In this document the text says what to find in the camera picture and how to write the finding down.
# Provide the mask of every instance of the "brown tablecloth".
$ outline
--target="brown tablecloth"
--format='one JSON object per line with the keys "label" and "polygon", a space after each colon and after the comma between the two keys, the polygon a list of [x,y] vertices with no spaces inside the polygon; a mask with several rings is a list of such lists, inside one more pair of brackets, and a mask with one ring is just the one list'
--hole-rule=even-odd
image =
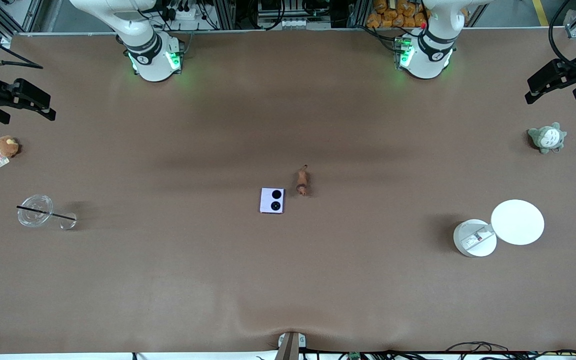
{"label": "brown tablecloth", "polygon": [[[148,83],[112,36],[15,38],[45,69],[0,79],[50,93],[57,121],[0,124],[23,145],[0,168],[0,353],[265,350],[288,330],[340,351],[576,349],[576,100],[526,105],[542,29],[458,46],[416,80],[363,32],[202,34]],[[553,121],[566,147],[541,155],[526,130]],[[258,212],[261,187],[288,189],[284,214]],[[32,194],[76,228],[23,227]],[[542,211],[541,239],[458,253],[455,226],[508,199]]]}

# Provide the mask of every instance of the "totoro plush toy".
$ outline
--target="totoro plush toy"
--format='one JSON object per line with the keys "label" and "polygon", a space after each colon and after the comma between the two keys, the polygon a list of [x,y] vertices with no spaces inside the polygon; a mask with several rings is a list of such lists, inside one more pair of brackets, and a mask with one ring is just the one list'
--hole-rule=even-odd
{"label": "totoro plush toy", "polygon": [[553,122],[552,126],[544,126],[541,129],[529,129],[528,135],[542,154],[548,154],[550,150],[558,153],[564,148],[564,137],[568,133],[560,130],[560,123]]}

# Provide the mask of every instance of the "plush toy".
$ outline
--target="plush toy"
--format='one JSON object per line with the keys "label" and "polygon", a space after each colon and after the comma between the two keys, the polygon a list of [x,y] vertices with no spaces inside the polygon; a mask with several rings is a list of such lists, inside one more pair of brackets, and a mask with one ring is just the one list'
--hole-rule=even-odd
{"label": "plush toy", "polygon": [[19,152],[19,144],[12,136],[0,137],[0,154],[2,157],[12,158]]}
{"label": "plush toy", "polygon": [[393,21],[394,19],[397,19],[397,15],[397,10],[387,9],[383,12],[383,19],[386,21]]}
{"label": "plush toy", "polygon": [[416,28],[421,28],[422,25],[426,23],[426,17],[424,16],[423,13],[417,13],[413,19],[414,19],[414,26]]}
{"label": "plush toy", "polygon": [[568,133],[560,130],[560,123],[553,122],[552,126],[544,126],[541,129],[529,129],[528,135],[542,154],[548,154],[550,150],[558,153],[564,148],[564,137]]}
{"label": "plush toy", "polygon": [[398,14],[397,17],[392,21],[393,27],[403,27],[404,26],[404,15]]}
{"label": "plush toy", "polygon": [[382,24],[381,14],[371,13],[370,15],[368,15],[368,20],[366,21],[366,27],[375,29],[379,28],[381,24]]}
{"label": "plush toy", "polygon": [[386,10],[388,10],[388,4],[386,0],[373,0],[372,7],[378,14],[383,14]]}
{"label": "plush toy", "polygon": [[414,28],[415,27],[415,19],[407,16],[404,18],[404,28]]}

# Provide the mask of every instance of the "white box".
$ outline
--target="white box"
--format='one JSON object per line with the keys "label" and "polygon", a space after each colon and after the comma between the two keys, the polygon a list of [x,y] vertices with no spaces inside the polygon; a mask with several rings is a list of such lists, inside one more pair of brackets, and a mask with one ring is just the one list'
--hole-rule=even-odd
{"label": "white box", "polygon": [[263,214],[283,214],[286,191],[278,187],[262,187],[259,212]]}

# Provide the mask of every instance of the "brown plush toy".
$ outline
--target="brown plush toy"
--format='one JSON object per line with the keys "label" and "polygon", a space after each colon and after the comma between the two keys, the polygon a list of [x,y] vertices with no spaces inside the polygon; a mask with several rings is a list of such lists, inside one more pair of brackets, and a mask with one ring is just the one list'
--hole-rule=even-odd
{"label": "brown plush toy", "polygon": [[366,21],[366,27],[368,28],[379,28],[382,24],[382,16],[378,13],[371,13],[368,15],[368,20]]}
{"label": "brown plush toy", "polygon": [[398,15],[397,10],[387,9],[386,11],[383,12],[383,20],[393,21],[394,19],[397,19],[397,15]]}
{"label": "brown plush toy", "polygon": [[418,13],[414,16],[414,27],[421,28],[423,24],[426,23],[426,17],[423,13]]}
{"label": "brown plush toy", "polygon": [[19,152],[19,144],[12,136],[0,137],[0,154],[2,157],[12,158]]}
{"label": "brown plush toy", "polygon": [[374,7],[374,11],[378,14],[383,14],[384,11],[388,10],[386,0],[373,0],[372,7]]}
{"label": "brown plush toy", "polygon": [[404,15],[399,14],[393,21],[393,27],[403,27],[404,26]]}
{"label": "brown plush toy", "polygon": [[404,18],[404,28],[414,28],[415,27],[415,19],[407,16]]}

